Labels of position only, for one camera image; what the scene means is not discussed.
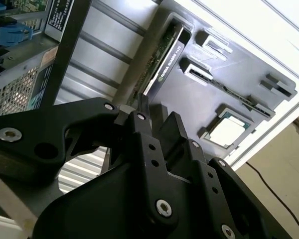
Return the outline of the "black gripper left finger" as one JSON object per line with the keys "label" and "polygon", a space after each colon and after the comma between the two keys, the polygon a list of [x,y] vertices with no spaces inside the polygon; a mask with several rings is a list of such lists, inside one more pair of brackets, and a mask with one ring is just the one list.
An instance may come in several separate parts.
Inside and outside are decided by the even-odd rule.
{"label": "black gripper left finger", "polygon": [[130,113],[93,98],[1,116],[0,208],[16,221],[38,221],[64,196],[56,183],[64,164],[101,146],[111,150],[115,168],[130,164],[140,187],[142,225],[176,225],[179,216],[160,142],[152,135],[147,97]]}

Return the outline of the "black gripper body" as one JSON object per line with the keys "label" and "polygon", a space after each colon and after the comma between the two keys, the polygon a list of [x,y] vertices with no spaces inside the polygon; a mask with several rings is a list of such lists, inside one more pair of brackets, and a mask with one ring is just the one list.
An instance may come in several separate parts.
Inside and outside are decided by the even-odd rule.
{"label": "black gripper body", "polygon": [[192,184],[169,174],[179,221],[167,232],[142,229],[140,187],[130,164],[93,179],[52,202],[39,216],[34,239],[214,239],[202,203],[194,202]]}

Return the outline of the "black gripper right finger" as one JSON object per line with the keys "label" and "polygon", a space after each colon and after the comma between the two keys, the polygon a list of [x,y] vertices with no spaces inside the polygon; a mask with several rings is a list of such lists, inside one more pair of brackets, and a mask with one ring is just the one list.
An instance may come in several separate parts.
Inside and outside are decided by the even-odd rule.
{"label": "black gripper right finger", "polygon": [[206,160],[172,112],[158,131],[167,170],[190,181],[188,205],[195,236],[205,239],[289,239],[291,236],[219,157]]}

